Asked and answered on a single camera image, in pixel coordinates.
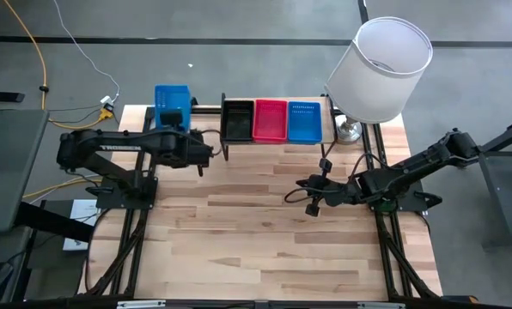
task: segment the white lampshade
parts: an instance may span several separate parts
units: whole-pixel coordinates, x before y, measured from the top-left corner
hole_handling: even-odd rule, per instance
[[[376,124],[401,113],[433,50],[408,21],[381,17],[363,24],[325,85],[348,118]]]

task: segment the blue plastic crate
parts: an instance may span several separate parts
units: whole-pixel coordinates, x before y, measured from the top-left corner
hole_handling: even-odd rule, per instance
[[[322,139],[321,104],[289,102],[289,142],[313,145]]]
[[[156,85],[155,86],[155,123],[162,128],[160,112],[180,109],[181,126],[189,131],[191,123],[191,94],[187,85]]]

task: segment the concrete floor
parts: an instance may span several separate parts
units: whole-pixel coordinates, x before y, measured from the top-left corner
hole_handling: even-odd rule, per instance
[[[360,25],[357,1],[337,0],[77,0],[59,1],[78,36],[352,39]],[[14,0],[37,35],[63,36],[52,0]],[[367,0],[370,17],[395,15],[436,40],[512,40],[512,0]],[[0,3],[0,34],[23,35]],[[41,45],[51,89],[48,108],[96,104],[114,88],[73,45]],[[188,83],[202,104],[229,96],[306,96],[323,84],[344,53],[342,46],[86,45],[85,52],[122,87],[125,104],[151,104],[158,83]],[[25,43],[0,43],[0,91],[27,95],[20,105],[40,108],[40,63]],[[53,113],[78,119],[86,112]],[[434,59],[403,111],[412,152],[453,127],[486,142],[512,124],[512,49],[435,49]],[[98,126],[115,130],[113,121]],[[64,130],[48,125],[27,186],[35,191],[69,177],[55,156]],[[481,243],[503,233],[477,166],[453,168],[424,180],[443,196],[430,211],[432,242],[445,294],[473,294],[485,303],[512,306],[512,249],[484,252]],[[82,188],[52,199],[90,198]]]

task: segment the yellow cable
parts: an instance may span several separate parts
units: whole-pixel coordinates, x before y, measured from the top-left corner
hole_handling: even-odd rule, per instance
[[[4,3],[6,3],[6,6],[8,6],[8,9],[12,12],[12,14],[15,16],[17,21],[20,23],[20,25],[23,28],[23,30],[25,31],[25,33],[31,39],[31,42],[33,42],[34,48],[36,49],[36,52],[39,54],[40,63],[42,64],[42,87],[46,88],[47,87],[46,86],[46,63],[44,61],[44,57],[42,56],[42,52],[40,51],[39,45],[36,43],[36,40],[34,39],[33,35],[31,34],[31,32],[29,31],[27,26],[25,26],[25,24],[23,23],[23,20],[21,19],[21,17],[15,12],[15,10],[14,10],[14,8],[12,8],[11,4],[9,4],[8,0],[3,0],[3,1],[4,1]],[[42,110],[44,111],[45,109],[46,109],[46,92],[42,91]],[[55,122],[51,118],[49,118],[48,121],[50,121],[52,124],[54,124],[60,128],[69,129],[69,130],[81,130],[81,129],[87,129],[87,128],[93,127],[106,118],[107,117],[103,117],[103,115],[101,114],[100,118],[98,118],[98,120],[94,121],[92,124],[86,124],[86,125],[81,125],[81,126],[69,126],[69,125],[65,125],[65,124],[60,124],[59,122]]]
[[[101,180],[93,180],[95,183],[101,183]],[[42,190],[39,190],[39,191],[36,191],[36,192],[33,192],[33,193],[29,193],[29,194],[26,194],[24,195],[22,198],[30,198],[30,197],[36,197],[42,193],[45,193],[49,190],[53,190],[53,189],[60,189],[60,188],[64,188],[66,186],[70,186],[70,185],[76,185],[76,184],[81,184],[81,183],[85,183],[85,182],[88,182],[87,180],[84,180],[84,179],[78,179],[78,180],[75,180],[75,181],[70,181],[70,182],[64,182],[62,184],[59,184],[59,185],[51,185],[47,188],[44,188]]]

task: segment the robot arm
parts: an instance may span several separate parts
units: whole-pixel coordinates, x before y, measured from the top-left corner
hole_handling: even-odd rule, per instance
[[[333,207],[341,203],[392,201],[407,192],[411,184],[445,166],[465,167],[476,162],[478,153],[473,139],[467,133],[455,130],[419,154],[391,167],[354,174],[345,184],[326,177],[332,167],[328,161],[320,163],[323,174],[311,175],[296,184],[306,188],[313,200],[307,213],[317,215],[317,203],[321,199]]]
[[[174,127],[153,129],[145,133],[105,132],[102,130],[76,130],[60,137],[57,162],[65,171],[87,168],[105,178],[115,181],[126,193],[143,190],[145,177],[140,171],[126,171],[97,151],[131,151],[151,155],[156,165],[172,168],[196,165],[199,176],[203,167],[208,167],[212,147],[204,144],[203,134],[198,130],[184,133]]]

